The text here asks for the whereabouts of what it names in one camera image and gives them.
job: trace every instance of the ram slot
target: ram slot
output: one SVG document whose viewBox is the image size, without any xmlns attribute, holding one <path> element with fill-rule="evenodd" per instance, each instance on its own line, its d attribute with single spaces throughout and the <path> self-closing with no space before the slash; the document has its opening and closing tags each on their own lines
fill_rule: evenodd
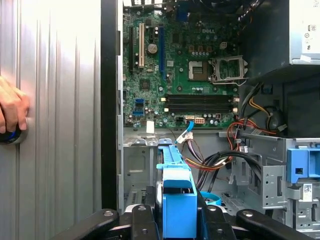
<svg viewBox="0 0 320 240">
<path fill-rule="evenodd" d="M 129 73 L 134 73 L 134 27 L 129 27 Z"/>
<path fill-rule="evenodd" d="M 231 100 L 232 96 L 228 95 L 168 94 L 165 107 L 175 113 L 230 113 L 233 109 Z"/>
<path fill-rule="evenodd" d="M 159 70 L 162 79 L 165 80 L 165 29 L 163 27 L 159 27 Z"/>
<path fill-rule="evenodd" d="M 145 67 L 145 24 L 139 23 L 139 68 Z"/>
</svg>

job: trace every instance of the ribbed metal panel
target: ribbed metal panel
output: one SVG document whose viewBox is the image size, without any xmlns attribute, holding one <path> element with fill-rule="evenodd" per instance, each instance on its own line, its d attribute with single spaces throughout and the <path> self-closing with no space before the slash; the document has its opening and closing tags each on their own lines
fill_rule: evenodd
<svg viewBox="0 0 320 240">
<path fill-rule="evenodd" d="M 0 74 L 30 96 L 0 146 L 0 235 L 45 240 L 101 208 L 100 1 L 1 0 Z"/>
</svg>

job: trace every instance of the motherboard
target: motherboard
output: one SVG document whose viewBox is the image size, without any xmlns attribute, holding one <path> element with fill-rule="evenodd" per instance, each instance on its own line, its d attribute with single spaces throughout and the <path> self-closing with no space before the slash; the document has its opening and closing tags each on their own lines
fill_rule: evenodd
<svg viewBox="0 0 320 240">
<path fill-rule="evenodd" d="M 244 62 L 236 16 L 131 10 L 123 14 L 126 127 L 225 128 L 238 111 Z"/>
</svg>

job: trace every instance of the blue plastic bracket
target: blue plastic bracket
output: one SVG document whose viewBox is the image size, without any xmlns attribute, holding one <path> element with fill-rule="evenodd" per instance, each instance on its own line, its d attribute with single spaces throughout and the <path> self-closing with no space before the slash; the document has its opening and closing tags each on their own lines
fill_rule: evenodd
<svg viewBox="0 0 320 240">
<path fill-rule="evenodd" d="M 286 167 L 286 180 L 292 184 L 299 178 L 320 179 L 320 148 L 289 148 Z"/>
<path fill-rule="evenodd" d="M 192 239 L 197 236 L 197 189 L 190 167 L 175 145 L 159 146 L 163 163 L 162 237 Z M 166 193 L 166 189 L 181 189 Z"/>
</svg>

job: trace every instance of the human hand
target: human hand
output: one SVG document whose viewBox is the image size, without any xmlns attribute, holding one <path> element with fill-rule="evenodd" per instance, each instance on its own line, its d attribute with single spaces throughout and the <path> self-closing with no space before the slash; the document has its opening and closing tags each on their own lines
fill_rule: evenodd
<svg viewBox="0 0 320 240">
<path fill-rule="evenodd" d="M 27 129 L 26 117 L 30 106 L 28 96 L 11 86 L 0 76 L 0 133 L 14 132 L 18 124 L 20 130 Z"/>
</svg>

